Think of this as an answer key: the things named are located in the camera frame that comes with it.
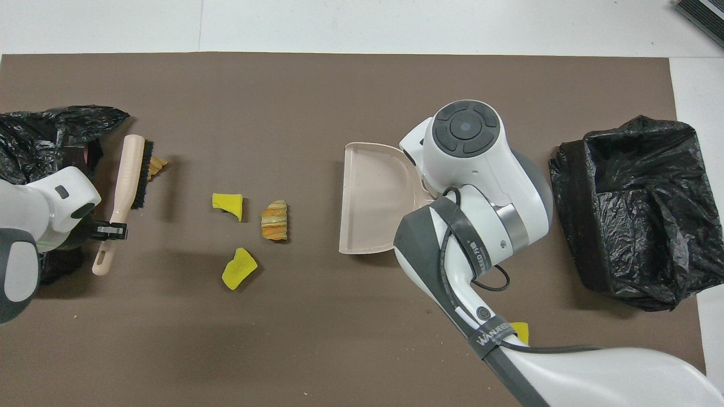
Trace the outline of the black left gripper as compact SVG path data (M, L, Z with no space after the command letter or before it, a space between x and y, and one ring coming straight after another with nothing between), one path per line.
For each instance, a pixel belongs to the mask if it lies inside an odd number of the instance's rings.
M128 228L126 223L96 223L93 218L80 219L67 237L67 250L81 247L96 232L96 240L126 240Z

